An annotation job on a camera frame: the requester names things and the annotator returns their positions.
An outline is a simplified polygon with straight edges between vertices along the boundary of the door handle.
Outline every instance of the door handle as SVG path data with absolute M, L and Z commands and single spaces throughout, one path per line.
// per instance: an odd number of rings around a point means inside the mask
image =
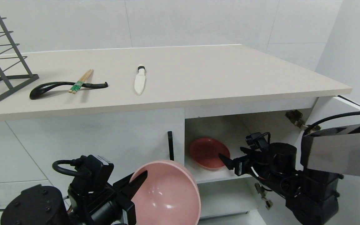
M 167 139 L 169 140 L 169 159 L 174 161 L 174 152 L 173 152 L 173 132 L 167 132 Z

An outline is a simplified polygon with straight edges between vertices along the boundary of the cabinet door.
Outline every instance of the cabinet door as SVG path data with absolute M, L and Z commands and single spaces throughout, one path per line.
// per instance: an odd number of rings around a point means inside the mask
M 312 124 L 322 118 L 332 115 L 360 111 L 360 107 L 339 97 L 322 97 L 315 104 L 307 124 Z M 324 122 L 320 126 L 322 129 L 339 127 L 345 125 L 360 124 L 360 116 L 339 118 Z M 300 153 L 301 137 L 296 141 L 295 146 Z M 326 223 L 326 225 L 355 225 L 360 224 L 360 177 L 345 175 L 343 180 L 338 182 L 337 191 L 340 193 L 338 198 L 339 211 Z M 286 208 L 286 201 L 276 193 L 269 192 L 267 198 L 273 202 L 273 207 L 267 210 L 264 202 L 259 206 L 259 213 L 266 225 L 299 225 L 293 213 Z
M 184 164 L 184 109 L 119 112 L 75 117 L 8 121 L 51 183 L 67 192 L 72 177 L 52 163 L 81 155 L 101 155 L 115 168 L 113 183 L 155 160 L 169 159 L 168 131 L 173 131 L 174 159 Z
M 5 121 L 0 121 L 0 183 L 46 180 Z

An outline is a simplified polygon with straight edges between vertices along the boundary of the red plate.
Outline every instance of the red plate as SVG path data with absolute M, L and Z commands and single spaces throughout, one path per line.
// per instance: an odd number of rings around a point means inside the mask
M 221 168 L 224 163 L 219 153 L 230 158 L 229 149 L 213 138 L 199 138 L 190 144 L 190 156 L 203 168 Z

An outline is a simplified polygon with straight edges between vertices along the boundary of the open cabinet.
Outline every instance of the open cabinet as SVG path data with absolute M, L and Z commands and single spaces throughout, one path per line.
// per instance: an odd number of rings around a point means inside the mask
M 319 98 L 313 108 L 299 109 L 306 124 L 340 113 L 360 111 L 360 107 L 340 97 Z M 199 224 L 257 224 L 299 225 L 292 211 L 285 206 L 285 199 L 274 192 L 266 198 L 273 202 L 270 209 L 258 195 L 255 178 L 249 175 L 236 176 L 234 171 L 223 167 L 215 171 L 197 165 L 188 153 L 190 143 L 200 137 L 211 137 L 224 143 L 231 158 L 244 155 L 240 147 L 247 147 L 245 137 L 255 132 L 270 132 L 271 142 L 283 142 L 297 147 L 296 169 L 300 165 L 302 130 L 286 117 L 286 111 L 258 112 L 217 117 L 189 118 L 185 121 L 184 163 L 194 175 L 200 189 L 202 213 Z M 360 124 L 360 116 L 340 118 L 321 124 L 321 128 Z M 360 223 L 360 177 L 346 175 L 338 183 L 339 212 L 326 223 Z

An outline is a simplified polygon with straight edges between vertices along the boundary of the bowl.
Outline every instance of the bowl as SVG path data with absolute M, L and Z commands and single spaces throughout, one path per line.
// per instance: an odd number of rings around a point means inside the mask
M 219 153 L 230 158 L 229 149 L 220 141 L 213 138 L 199 138 L 190 144 L 190 156 L 197 164 L 207 169 L 219 169 L 224 163 Z
M 134 195 L 137 225 L 196 225 L 201 214 L 201 199 L 191 173 L 175 161 L 150 162 L 142 172 L 148 177 Z

